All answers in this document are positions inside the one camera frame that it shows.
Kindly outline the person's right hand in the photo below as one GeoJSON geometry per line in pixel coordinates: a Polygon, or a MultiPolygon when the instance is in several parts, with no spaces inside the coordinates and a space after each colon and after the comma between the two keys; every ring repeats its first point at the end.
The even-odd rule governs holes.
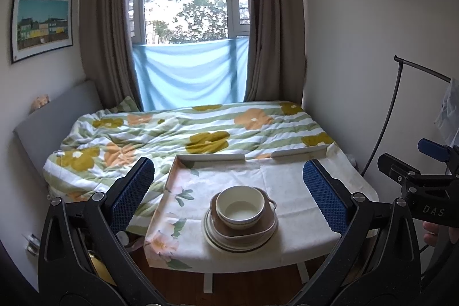
{"type": "MultiPolygon", "coordinates": [[[[423,221],[423,229],[425,230],[423,236],[425,244],[435,247],[439,238],[440,226],[428,221],[423,221]]],[[[449,227],[448,235],[451,243],[455,244],[458,242],[459,230],[457,228],[449,227]]]]}

